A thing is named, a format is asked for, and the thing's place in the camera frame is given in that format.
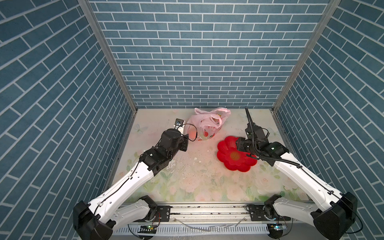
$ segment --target blue tile wall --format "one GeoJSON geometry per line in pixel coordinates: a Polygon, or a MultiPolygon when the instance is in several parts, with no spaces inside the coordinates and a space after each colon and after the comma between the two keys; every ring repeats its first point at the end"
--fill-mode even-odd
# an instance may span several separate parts
{"type": "Polygon", "coordinates": [[[91,0],[139,108],[271,108],[327,3],[91,0]]]}
{"type": "Polygon", "coordinates": [[[301,161],[357,196],[364,230],[345,239],[384,237],[383,12],[342,0],[278,109],[301,161]]]}
{"type": "Polygon", "coordinates": [[[0,239],[72,239],[132,111],[76,0],[0,1],[0,239]]]}

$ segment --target floral pattern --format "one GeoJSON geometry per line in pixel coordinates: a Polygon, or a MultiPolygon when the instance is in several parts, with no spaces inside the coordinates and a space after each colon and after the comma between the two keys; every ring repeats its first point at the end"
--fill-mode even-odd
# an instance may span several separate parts
{"type": "MultiPolygon", "coordinates": [[[[231,111],[232,115],[212,139],[189,142],[187,152],[179,151],[168,167],[136,190],[128,202],[144,195],[157,202],[265,201],[273,194],[290,200],[308,200],[291,179],[266,162],[258,161],[248,172],[239,172],[228,170],[217,159],[218,142],[227,136],[243,136],[247,127],[247,119],[241,115],[244,110],[231,111]]],[[[283,142],[269,110],[250,112],[254,122],[269,130],[270,142],[283,142]]],[[[134,123],[137,127],[130,133],[114,183],[128,173],[144,150],[157,143],[164,130],[173,127],[176,118],[187,120],[193,113],[193,109],[140,109],[134,123]]]]}

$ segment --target aluminum frame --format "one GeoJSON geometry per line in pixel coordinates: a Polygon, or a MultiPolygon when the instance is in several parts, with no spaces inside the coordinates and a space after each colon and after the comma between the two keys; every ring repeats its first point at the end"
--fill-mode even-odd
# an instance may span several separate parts
{"type": "Polygon", "coordinates": [[[133,122],[135,121],[135,118],[136,118],[136,114],[137,114],[137,112],[133,113],[132,116],[131,116],[131,119],[129,120],[130,121],[129,125],[127,127],[127,130],[125,131],[125,135],[124,135],[123,141],[120,144],[119,151],[118,151],[118,153],[117,153],[117,155],[115,157],[115,160],[113,162],[113,165],[112,165],[112,168],[111,168],[111,172],[109,173],[107,181],[105,183],[105,186],[103,187],[103,192],[105,192],[108,188],[110,188],[112,186],[113,178],[116,175],[116,171],[117,171],[117,168],[119,166],[122,153],[124,152],[125,145],[127,144],[129,134],[131,133],[131,130],[132,130],[132,127],[133,127],[133,122]]]}
{"type": "Polygon", "coordinates": [[[281,124],[281,121],[280,121],[280,118],[279,116],[276,114],[275,111],[271,110],[271,115],[273,117],[273,120],[275,121],[275,124],[277,126],[277,130],[279,130],[279,133],[280,133],[280,136],[284,142],[284,145],[286,148],[289,149],[290,152],[293,153],[293,155],[297,158],[297,154],[295,153],[294,149],[293,149],[293,146],[283,128],[283,125],[281,124]]]}
{"type": "MultiPolygon", "coordinates": [[[[312,201],[303,201],[303,203],[313,205],[312,201]]],[[[180,224],[182,221],[185,224],[239,224],[243,223],[276,223],[263,219],[261,221],[251,221],[250,213],[245,209],[247,204],[264,205],[263,201],[244,201],[244,202],[157,202],[159,206],[171,206],[169,222],[161,224],[180,224]]]]}
{"type": "Polygon", "coordinates": [[[331,19],[333,13],[339,6],[341,0],[330,0],[327,7],[324,9],[324,12],[321,16],[319,23],[316,25],[311,37],[309,38],[307,45],[305,46],[303,52],[301,53],[299,59],[297,60],[296,65],[293,67],[291,75],[288,77],[287,82],[285,83],[281,93],[277,97],[276,102],[273,104],[272,110],[277,111],[281,106],[285,96],[288,94],[289,89],[292,87],[297,76],[299,75],[301,69],[303,68],[305,62],[307,61],[309,55],[311,54],[313,48],[315,47],[317,41],[319,40],[321,34],[323,33],[325,27],[327,26],[329,20],[331,19]]]}
{"type": "Polygon", "coordinates": [[[125,98],[127,99],[129,105],[131,106],[132,111],[136,113],[137,107],[135,105],[135,102],[133,101],[132,96],[128,91],[127,84],[125,84],[124,78],[120,72],[120,69],[116,63],[116,60],[112,54],[112,51],[109,48],[107,40],[105,39],[103,31],[101,30],[101,27],[96,19],[96,15],[93,12],[93,9],[89,0],[78,0],[78,2],[80,4],[82,11],[84,12],[85,18],[88,20],[88,23],[91,26],[93,33],[95,34],[95,37],[101,47],[101,50],[104,52],[104,55],[109,63],[109,66],[111,67],[112,72],[115,75],[116,80],[119,83],[125,98]]]}

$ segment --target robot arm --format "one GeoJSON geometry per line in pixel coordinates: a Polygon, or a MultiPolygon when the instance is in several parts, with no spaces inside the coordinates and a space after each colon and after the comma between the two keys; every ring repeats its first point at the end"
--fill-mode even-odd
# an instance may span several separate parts
{"type": "Polygon", "coordinates": [[[121,226],[154,218],[157,204],[148,196],[119,207],[141,185],[167,167],[179,150],[187,150],[189,136],[182,134],[183,129],[184,121],[176,119],[175,128],[164,131],[156,146],[145,151],[117,183],[88,204],[80,201],[75,205],[73,226],[82,240],[106,240],[121,226]]]}
{"type": "Polygon", "coordinates": [[[245,130],[247,140],[240,137],[236,142],[237,150],[250,153],[248,156],[252,158],[258,156],[282,171],[316,204],[313,206],[274,195],[265,201],[266,217],[295,218],[316,227],[326,238],[339,240],[355,222],[357,198],[350,192],[343,194],[324,182],[303,166],[281,143],[269,143],[269,134],[265,135],[263,129],[252,122],[248,109],[245,110],[249,121],[245,130]]]}

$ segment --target black cable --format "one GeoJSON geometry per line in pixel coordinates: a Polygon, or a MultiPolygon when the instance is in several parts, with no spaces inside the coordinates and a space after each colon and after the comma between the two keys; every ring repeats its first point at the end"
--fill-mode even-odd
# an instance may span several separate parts
{"type": "Polygon", "coordinates": [[[157,212],[158,214],[159,214],[159,223],[157,224],[157,226],[153,226],[153,227],[158,227],[158,226],[160,226],[160,212],[157,212]]]}
{"type": "Polygon", "coordinates": [[[155,147],[157,147],[157,145],[159,144],[160,141],[161,141],[161,138],[160,138],[160,140],[156,143],[155,147]]]}
{"type": "Polygon", "coordinates": [[[292,231],[292,228],[293,228],[293,218],[292,218],[291,228],[289,229],[289,231],[286,234],[283,234],[281,237],[287,236],[292,231]]]}
{"type": "Polygon", "coordinates": [[[245,209],[246,209],[249,213],[252,213],[253,211],[248,210],[248,206],[249,206],[249,205],[252,205],[252,204],[247,204],[247,205],[245,206],[245,209]]]}
{"type": "Polygon", "coordinates": [[[268,131],[268,129],[266,129],[266,128],[263,128],[263,127],[262,127],[262,129],[266,130],[266,135],[265,135],[265,138],[268,138],[268,137],[269,137],[269,131],[268,131]]]}
{"type": "Polygon", "coordinates": [[[141,237],[139,237],[138,235],[134,234],[134,233],[131,231],[131,228],[129,227],[129,224],[127,224],[127,225],[128,225],[128,229],[129,229],[129,231],[130,231],[135,237],[137,237],[138,239],[141,239],[141,240],[144,239],[144,237],[141,238],[141,237]]]}
{"type": "Polygon", "coordinates": [[[270,156],[265,156],[264,154],[262,154],[261,151],[259,151],[256,147],[255,147],[255,133],[253,131],[253,122],[252,122],[252,118],[251,118],[251,115],[249,114],[249,111],[248,111],[248,108],[246,107],[245,108],[245,113],[247,114],[247,119],[248,119],[248,123],[249,123],[249,126],[251,128],[251,138],[252,138],[252,147],[253,147],[253,150],[255,153],[258,154],[258,157],[261,159],[261,160],[272,160],[272,161],[279,161],[279,162],[285,162],[285,163],[289,163],[289,164],[292,164],[294,166],[300,166],[297,162],[292,162],[292,161],[289,161],[289,160],[285,160],[285,159],[277,159],[277,158],[274,158],[274,157],[270,157],[270,156]]]}
{"type": "Polygon", "coordinates": [[[195,125],[191,124],[191,123],[184,123],[183,125],[178,126],[177,129],[179,129],[179,127],[182,127],[182,126],[184,126],[184,125],[191,125],[191,126],[194,126],[194,127],[195,127],[195,129],[196,129],[196,137],[195,137],[195,139],[191,140],[190,138],[188,138],[191,142],[194,142],[194,141],[197,139],[197,127],[196,127],[195,125]]]}

